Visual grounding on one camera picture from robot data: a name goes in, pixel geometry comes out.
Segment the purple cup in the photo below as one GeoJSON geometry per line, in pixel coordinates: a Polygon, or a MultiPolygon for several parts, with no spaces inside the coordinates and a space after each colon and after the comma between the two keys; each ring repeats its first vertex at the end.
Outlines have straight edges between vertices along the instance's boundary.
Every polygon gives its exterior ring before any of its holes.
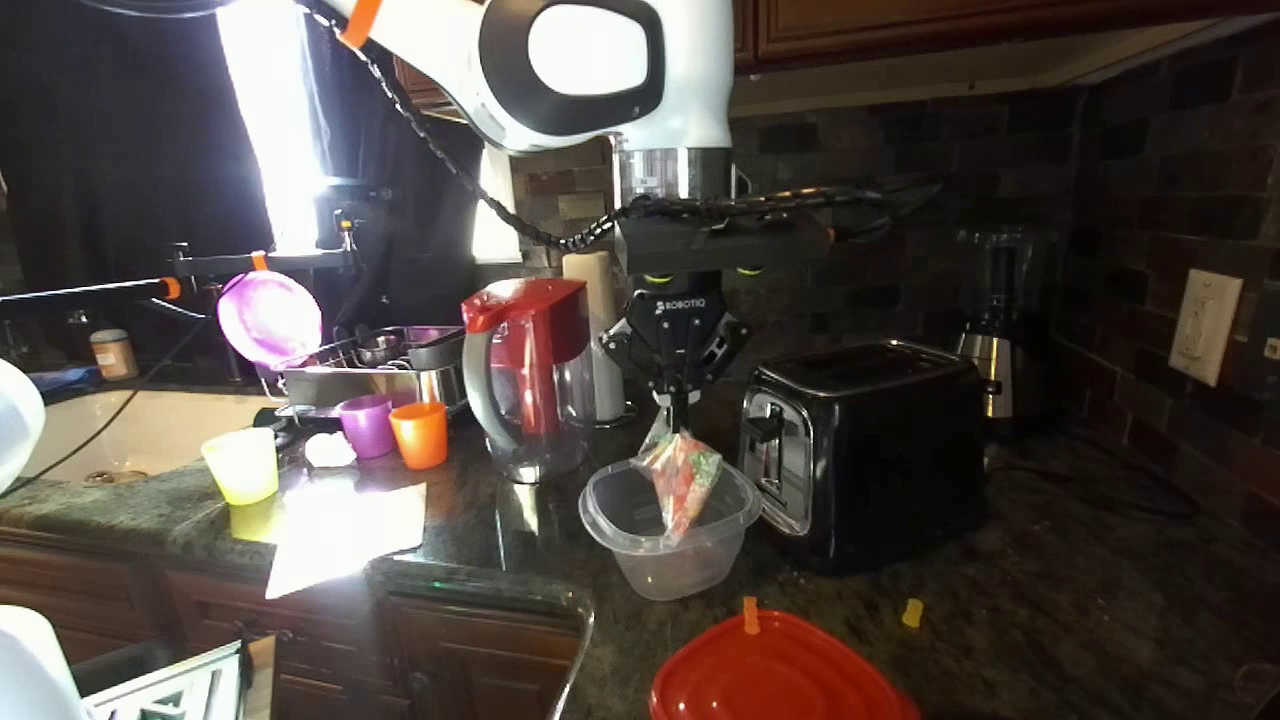
{"type": "Polygon", "coordinates": [[[338,419],[344,426],[356,456],[388,456],[396,452],[394,437],[394,397],[356,397],[338,405],[338,419]]]}

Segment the red lid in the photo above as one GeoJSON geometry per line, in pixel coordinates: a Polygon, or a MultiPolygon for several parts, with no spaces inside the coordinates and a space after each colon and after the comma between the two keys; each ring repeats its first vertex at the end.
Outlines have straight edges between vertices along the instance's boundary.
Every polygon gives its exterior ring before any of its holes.
{"type": "Polygon", "coordinates": [[[759,611],[756,636],[739,616],[685,644],[653,680],[653,720],[918,720],[866,655],[787,611],[759,611]]]}

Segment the electrical outlet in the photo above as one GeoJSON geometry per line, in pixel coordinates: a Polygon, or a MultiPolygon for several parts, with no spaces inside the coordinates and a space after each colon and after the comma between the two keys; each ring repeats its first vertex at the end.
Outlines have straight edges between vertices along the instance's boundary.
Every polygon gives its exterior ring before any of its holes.
{"type": "Polygon", "coordinates": [[[1280,280],[1255,293],[1243,383],[1255,399],[1280,399],[1280,280]]]}
{"type": "Polygon", "coordinates": [[[1169,366],[1202,383],[1216,389],[1216,378],[1227,358],[1232,321],[1241,306],[1241,277],[1221,277],[1193,269],[1183,306],[1177,311],[1173,352],[1169,366]]]}

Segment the bright light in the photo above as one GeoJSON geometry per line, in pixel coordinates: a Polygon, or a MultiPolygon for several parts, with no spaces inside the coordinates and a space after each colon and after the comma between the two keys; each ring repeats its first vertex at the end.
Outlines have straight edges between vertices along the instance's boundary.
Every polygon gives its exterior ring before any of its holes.
{"type": "Polygon", "coordinates": [[[215,14],[215,29],[264,180],[277,252],[308,252],[321,240],[325,168],[314,129],[303,10],[292,0],[227,6],[215,14]]]}

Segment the wall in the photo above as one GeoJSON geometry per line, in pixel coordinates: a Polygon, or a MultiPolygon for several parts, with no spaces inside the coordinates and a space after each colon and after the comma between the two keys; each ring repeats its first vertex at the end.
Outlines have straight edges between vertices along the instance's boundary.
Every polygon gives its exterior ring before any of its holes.
{"type": "Polygon", "coordinates": [[[1280,29],[1137,67],[1085,103],[1061,341],[1075,412],[1280,541],[1276,408],[1250,381],[1280,277],[1280,29]],[[1190,269],[1243,277],[1221,389],[1169,367],[1190,269]]]}
{"type": "MultiPolygon", "coordinates": [[[[1045,309],[1069,412],[1280,545],[1276,412],[1243,383],[1252,297],[1280,277],[1276,150],[1276,25],[1100,89],[738,119],[738,160],[756,191],[948,177],[943,202],[886,244],[732,280],[732,309],[756,325],[738,367],[847,338],[957,344],[978,293],[978,252],[957,232],[998,203],[1050,237],[1045,309]],[[1193,265],[1250,280],[1221,389],[1165,366],[1193,265]]],[[[608,150],[521,160],[518,197],[535,220],[571,227],[565,211],[608,202],[608,150]]]]}

